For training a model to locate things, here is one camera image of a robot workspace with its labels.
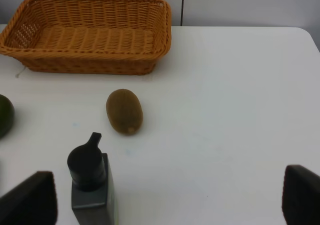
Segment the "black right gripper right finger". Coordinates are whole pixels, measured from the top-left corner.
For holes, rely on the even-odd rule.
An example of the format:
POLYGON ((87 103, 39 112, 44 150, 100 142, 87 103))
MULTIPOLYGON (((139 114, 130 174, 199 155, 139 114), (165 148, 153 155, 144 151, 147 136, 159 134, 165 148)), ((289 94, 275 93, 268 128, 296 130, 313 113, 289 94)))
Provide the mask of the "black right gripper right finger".
POLYGON ((320 176, 302 165, 288 165, 281 208, 288 225, 319 225, 320 176))

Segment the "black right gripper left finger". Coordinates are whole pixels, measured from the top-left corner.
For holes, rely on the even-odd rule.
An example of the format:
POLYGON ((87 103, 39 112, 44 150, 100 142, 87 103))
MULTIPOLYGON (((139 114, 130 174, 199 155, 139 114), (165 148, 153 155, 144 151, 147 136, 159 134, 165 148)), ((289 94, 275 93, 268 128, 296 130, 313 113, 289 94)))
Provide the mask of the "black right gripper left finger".
POLYGON ((0 198, 2 225, 54 225, 58 200, 54 175, 38 171, 0 198))

